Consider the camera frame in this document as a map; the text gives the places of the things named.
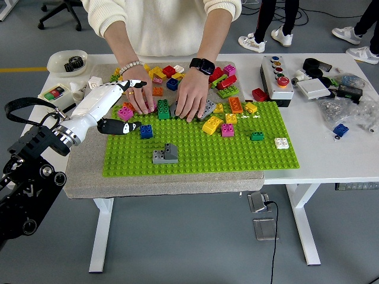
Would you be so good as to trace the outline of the person's right hand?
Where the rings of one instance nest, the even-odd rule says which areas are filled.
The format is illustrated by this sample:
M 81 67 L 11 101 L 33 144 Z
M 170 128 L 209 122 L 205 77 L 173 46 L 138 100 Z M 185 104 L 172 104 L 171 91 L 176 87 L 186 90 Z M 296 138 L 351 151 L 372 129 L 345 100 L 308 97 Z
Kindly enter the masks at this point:
M 136 65 L 126 70 L 122 75 L 124 80 L 141 80 L 146 82 L 141 88 L 130 87 L 128 94 L 130 103 L 139 114 L 148 114 L 155 110 L 152 96 L 152 80 L 142 65 Z

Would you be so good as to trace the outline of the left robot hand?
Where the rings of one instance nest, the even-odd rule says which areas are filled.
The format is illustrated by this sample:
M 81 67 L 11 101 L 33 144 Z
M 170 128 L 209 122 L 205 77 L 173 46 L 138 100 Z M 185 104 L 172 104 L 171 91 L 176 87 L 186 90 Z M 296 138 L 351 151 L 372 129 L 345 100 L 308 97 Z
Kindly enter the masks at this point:
M 128 88 L 142 88 L 146 84 L 141 80 L 126 80 L 94 88 L 75 108 L 72 116 L 59 124 L 54 134 L 71 147 L 81 144 L 91 127 L 97 127 L 103 134 L 114 135 L 123 135 L 136 130 L 142 125 L 139 121 L 127 123 L 103 117 Z

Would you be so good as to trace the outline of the person's left hand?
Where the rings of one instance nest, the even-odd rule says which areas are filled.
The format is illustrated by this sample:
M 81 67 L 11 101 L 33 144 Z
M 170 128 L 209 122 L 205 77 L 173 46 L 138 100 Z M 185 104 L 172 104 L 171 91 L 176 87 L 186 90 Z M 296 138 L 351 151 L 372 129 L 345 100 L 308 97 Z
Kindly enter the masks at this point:
M 191 122 L 195 115 L 202 117 L 208 95 L 208 76 L 191 67 L 178 88 L 176 116 Z

